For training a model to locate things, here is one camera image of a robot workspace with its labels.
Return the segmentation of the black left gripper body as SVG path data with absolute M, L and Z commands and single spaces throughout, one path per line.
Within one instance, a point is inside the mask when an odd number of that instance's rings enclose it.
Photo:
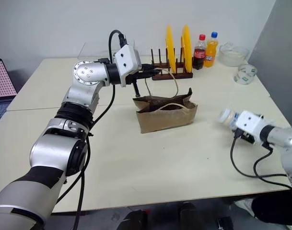
M 135 80 L 146 79 L 152 77 L 152 65 L 151 64 L 142 64 L 140 70 L 134 74 L 129 74 L 126 76 L 126 84 L 132 84 Z

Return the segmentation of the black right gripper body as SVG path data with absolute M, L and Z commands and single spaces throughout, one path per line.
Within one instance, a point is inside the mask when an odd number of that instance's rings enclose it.
M 254 144 L 254 137 L 244 131 L 240 132 L 240 139 L 250 143 L 250 144 Z

